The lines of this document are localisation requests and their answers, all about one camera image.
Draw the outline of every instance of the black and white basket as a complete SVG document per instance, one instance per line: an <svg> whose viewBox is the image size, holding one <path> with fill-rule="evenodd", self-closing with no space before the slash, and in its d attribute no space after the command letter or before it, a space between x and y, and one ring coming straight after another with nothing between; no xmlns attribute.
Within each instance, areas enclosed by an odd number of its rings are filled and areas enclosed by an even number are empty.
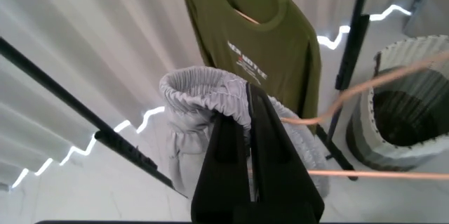
<svg viewBox="0 0 449 224"><path fill-rule="evenodd" d="M380 51L375 76L449 50L449 37L396 42ZM366 166L407 171L449 148L449 62L439 62L362 93L347 144Z"/></svg>

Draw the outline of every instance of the clothing label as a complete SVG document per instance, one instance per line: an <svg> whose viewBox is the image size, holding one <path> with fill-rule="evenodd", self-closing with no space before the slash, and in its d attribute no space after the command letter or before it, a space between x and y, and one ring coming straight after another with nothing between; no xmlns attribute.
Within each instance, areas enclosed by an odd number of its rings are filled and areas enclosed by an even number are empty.
<svg viewBox="0 0 449 224"><path fill-rule="evenodd" d="M255 63L253 63L253 61L250 58L242 54L240 49L238 49L229 41L227 42L227 45L233 52L235 52L239 56L239 59L236 61L236 64L241 66L250 76L252 76L259 85L260 85L259 77L262 77L265 80L267 79L268 76Z"/></svg>

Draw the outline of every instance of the shirt sleeve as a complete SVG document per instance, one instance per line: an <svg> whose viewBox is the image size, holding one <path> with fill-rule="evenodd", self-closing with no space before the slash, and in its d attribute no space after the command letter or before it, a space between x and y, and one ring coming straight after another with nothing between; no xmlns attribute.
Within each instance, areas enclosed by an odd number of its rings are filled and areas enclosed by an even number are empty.
<svg viewBox="0 0 449 224"><path fill-rule="evenodd" d="M194 0L185 0L185 4L187 7L187 12L189 13L190 22L192 23L192 27L194 29L196 42L198 43L199 51L201 53L201 57L203 58L203 62L205 66L216 67L210 53L207 51L203 40L201 39L201 33L198 27L198 14L196 12L196 6Z"/></svg>
<svg viewBox="0 0 449 224"><path fill-rule="evenodd" d="M320 47L315 37L311 38L307 53L307 56L309 57L309 76L307 80L303 111L300 116L304 119L311 119L316 117L318 112L319 86L321 78ZM313 134L315 134L316 125L309 126L309 129Z"/></svg>

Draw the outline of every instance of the clothing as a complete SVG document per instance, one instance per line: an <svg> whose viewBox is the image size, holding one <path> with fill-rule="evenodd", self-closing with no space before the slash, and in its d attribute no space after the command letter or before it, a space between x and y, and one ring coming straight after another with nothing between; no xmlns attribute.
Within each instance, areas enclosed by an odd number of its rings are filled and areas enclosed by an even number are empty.
<svg viewBox="0 0 449 224"><path fill-rule="evenodd" d="M302 118L316 117L319 45L314 29L291 0L185 1L206 66L260 86Z"/></svg>
<svg viewBox="0 0 449 224"><path fill-rule="evenodd" d="M231 116L249 139L251 118L246 81L212 67L190 67L167 74L159 86L166 102L170 135L167 139L170 176L179 192L192 198L214 124L214 114ZM269 97L280 117L297 117ZM322 145L306 126L283 124L306 169L326 169ZM322 197L328 194L327 177L313 176Z"/></svg>

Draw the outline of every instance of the light strip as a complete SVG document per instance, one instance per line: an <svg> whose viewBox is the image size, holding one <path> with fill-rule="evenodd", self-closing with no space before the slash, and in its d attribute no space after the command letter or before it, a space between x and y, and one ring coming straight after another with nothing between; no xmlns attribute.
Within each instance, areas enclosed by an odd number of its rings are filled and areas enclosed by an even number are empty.
<svg viewBox="0 0 449 224"><path fill-rule="evenodd" d="M379 21L379 20L383 20L385 19L388 15L390 15L390 13L392 13L393 11L400 11L405 15L412 15L411 12L405 10L404 8L397 6L397 5L391 5L390 7L388 7L387 10L385 10L382 14L372 14L370 15L370 21ZM342 41L343 38L343 34L347 34L349 33L349 30L351 28L347 25L341 26L338 30L338 35L337 38L335 38L334 41L331 41L328 37L324 37L324 36L317 36L316 39L318 40L318 43L324 46L327 46L329 49L336 49L338 47L338 45L340 44L340 42Z"/></svg>
<svg viewBox="0 0 449 224"><path fill-rule="evenodd" d="M404 8L397 6L397 5L391 5L390 7L388 7L387 10L385 10L382 14L372 14L370 15L370 21L379 21L379 20L383 20L385 19L388 15L390 15L393 11L400 11L405 15L412 15L412 13L410 11L405 10ZM340 26L340 28L338 29L338 35L337 38L335 38L334 41L331 41L328 37L325 36L317 36L317 40L318 43L324 46L327 46L329 49L336 49L338 47L338 45L340 44L340 42L343 39L343 34L347 34L349 33L349 30L351 30L351 27L348 25L343 25ZM154 115L154 114L158 114L160 112L163 112L165 110L165 107L157 107L154 108L152 110L148 110L145 112L144 116L143 116L143 122L142 124L138 127L138 129L136 130L137 133L141 133L148 125L148 119L150 116ZM125 120L123 122L121 122L119 125L117 125L114 128L114 131L116 131L117 133L122 131L123 129L125 129L127 126L130 126L131 123L128 120ZM69 152L67 153L67 156L62 160L62 162L59 164L60 166L64 165L67 161L69 161L71 155L76 152L78 154L81 154L83 156L87 156L91 153L92 148L94 146L94 144L96 143L96 139L94 136L92 136L91 141L89 142L89 145L87 146L86 150L80 150L77 147L72 146L69 150ZM40 176L49 166L50 164L53 162L53 160L51 158L47 159L47 161L45 163L43 163L42 167L35 173L36 176ZM20 182L22 182L23 178L28 174L28 169L23 169L22 173L19 175L19 177L17 178L17 180L14 182L14 184L11 186L11 188L15 188L17 187Z"/></svg>

